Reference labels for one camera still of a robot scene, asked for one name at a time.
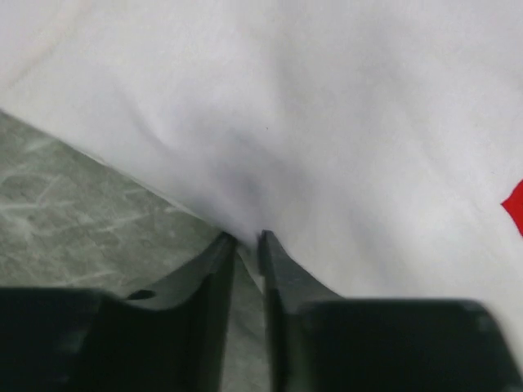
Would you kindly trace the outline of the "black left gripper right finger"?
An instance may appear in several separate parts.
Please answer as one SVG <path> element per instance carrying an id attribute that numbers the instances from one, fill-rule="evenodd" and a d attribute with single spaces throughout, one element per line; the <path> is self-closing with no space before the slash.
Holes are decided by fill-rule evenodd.
<path id="1" fill-rule="evenodd" d="M 519 391 L 491 313 L 464 299 L 345 298 L 261 234 L 273 391 Z"/>

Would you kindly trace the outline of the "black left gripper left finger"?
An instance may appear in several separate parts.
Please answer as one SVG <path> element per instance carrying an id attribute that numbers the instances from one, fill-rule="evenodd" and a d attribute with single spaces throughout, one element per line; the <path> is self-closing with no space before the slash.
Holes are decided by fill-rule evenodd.
<path id="1" fill-rule="evenodd" d="M 236 246 L 221 234 L 125 297 L 93 288 L 3 288 L 2 390 L 218 390 Z"/>

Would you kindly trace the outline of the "white t-shirt red print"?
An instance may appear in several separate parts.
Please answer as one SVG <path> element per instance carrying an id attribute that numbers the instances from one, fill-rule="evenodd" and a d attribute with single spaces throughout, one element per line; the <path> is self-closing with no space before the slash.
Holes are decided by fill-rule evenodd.
<path id="1" fill-rule="evenodd" d="M 519 1 L 4 1 L 1 107 L 340 292 L 522 298 Z"/>

